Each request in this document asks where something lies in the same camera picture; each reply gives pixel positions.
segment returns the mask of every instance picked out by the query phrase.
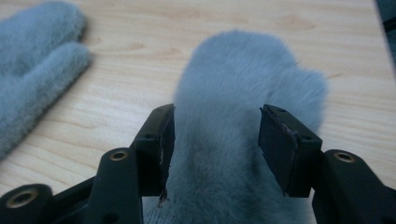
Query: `table surface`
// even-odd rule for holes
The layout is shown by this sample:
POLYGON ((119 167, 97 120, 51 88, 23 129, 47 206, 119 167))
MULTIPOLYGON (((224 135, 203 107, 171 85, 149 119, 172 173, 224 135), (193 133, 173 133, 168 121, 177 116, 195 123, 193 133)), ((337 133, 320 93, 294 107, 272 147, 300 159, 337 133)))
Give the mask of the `table surface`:
MULTIPOLYGON (((3 0, 0 19, 36 4, 3 0)), ((0 161, 0 195, 43 183, 58 193, 92 177, 101 156, 128 147, 157 106, 173 102, 192 51, 241 29, 279 36, 330 84, 323 150, 361 156, 396 189, 396 86, 375 1, 74 0, 87 17, 91 67, 0 161)))

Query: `wooden table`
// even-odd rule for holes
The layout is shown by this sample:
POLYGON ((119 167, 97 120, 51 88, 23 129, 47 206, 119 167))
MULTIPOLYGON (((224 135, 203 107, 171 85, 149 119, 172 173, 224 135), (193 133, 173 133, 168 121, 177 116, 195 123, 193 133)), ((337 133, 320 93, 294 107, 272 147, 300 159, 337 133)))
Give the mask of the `wooden table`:
MULTIPOLYGON (((0 18, 37 0, 3 0, 0 18)), ((396 189, 396 86, 375 1, 73 0, 88 27, 91 67, 0 162, 0 195, 44 183, 54 193, 95 175, 101 156, 128 147, 150 111, 173 102, 191 52, 242 29, 283 39, 330 83, 323 149, 366 160, 396 189)))

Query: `black plastic part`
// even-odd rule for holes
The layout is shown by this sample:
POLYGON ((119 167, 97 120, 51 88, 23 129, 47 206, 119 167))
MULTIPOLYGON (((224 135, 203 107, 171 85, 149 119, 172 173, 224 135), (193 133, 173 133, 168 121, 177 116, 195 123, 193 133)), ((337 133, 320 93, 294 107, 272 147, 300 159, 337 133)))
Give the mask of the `black plastic part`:
POLYGON ((0 223, 48 223, 52 203, 51 189, 42 184, 21 186, 0 199, 0 223))
POLYGON ((94 179, 91 177, 53 197, 51 224, 82 223, 94 179))
POLYGON ((173 105, 154 109, 130 146, 139 158, 142 196, 160 195, 161 200, 166 199, 166 180, 175 143, 174 110, 173 105))
POLYGON ((396 223, 394 191, 360 157, 343 150, 326 151, 322 178, 339 213, 339 220, 333 223, 396 223))
POLYGON ((383 22, 385 32, 390 32, 396 29, 396 18, 391 18, 383 22))
POLYGON ((277 183, 290 197, 309 197, 321 139, 282 108, 264 105, 261 111, 259 146, 277 183))
POLYGON ((134 150, 116 148, 103 155, 93 183, 84 224, 143 223, 134 150))
POLYGON ((154 109, 129 148, 117 148, 102 157, 97 176, 55 196, 50 187, 39 184, 3 195, 0 223, 142 223, 141 196, 166 199, 175 141, 174 109, 173 105, 154 109), (7 206, 9 200, 15 206, 34 194, 24 206, 7 206))

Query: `mitten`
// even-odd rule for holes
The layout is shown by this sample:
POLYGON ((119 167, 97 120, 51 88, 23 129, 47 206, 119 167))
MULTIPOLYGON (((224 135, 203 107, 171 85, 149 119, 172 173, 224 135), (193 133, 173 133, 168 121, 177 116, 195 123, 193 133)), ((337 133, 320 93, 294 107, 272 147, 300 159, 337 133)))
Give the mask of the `mitten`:
POLYGON ((84 17, 73 5, 48 2, 0 22, 0 159, 88 66, 77 41, 84 17))
POLYGON ((175 96, 169 201, 145 198, 145 223, 307 223, 308 199, 284 197, 258 147, 264 104, 317 132, 327 85, 277 38, 232 31, 193 53, 175 96))

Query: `gray mitten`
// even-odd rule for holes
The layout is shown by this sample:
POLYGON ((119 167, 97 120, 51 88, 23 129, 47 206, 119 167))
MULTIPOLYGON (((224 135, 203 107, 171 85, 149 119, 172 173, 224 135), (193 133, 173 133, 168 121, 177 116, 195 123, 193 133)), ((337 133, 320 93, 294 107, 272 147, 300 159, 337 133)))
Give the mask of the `gray mitten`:
POLYGON ((264 104, 318 131, 327 85, 278 39, 234 31, 193 54, 175 99, 170 201, 144 199, 145 223, 307 223, 307 199, 283 197, 258 147, 264 104))
POLYGON ((88 66, 84 17, 48 2, 0 22, 0 159, 88 66))

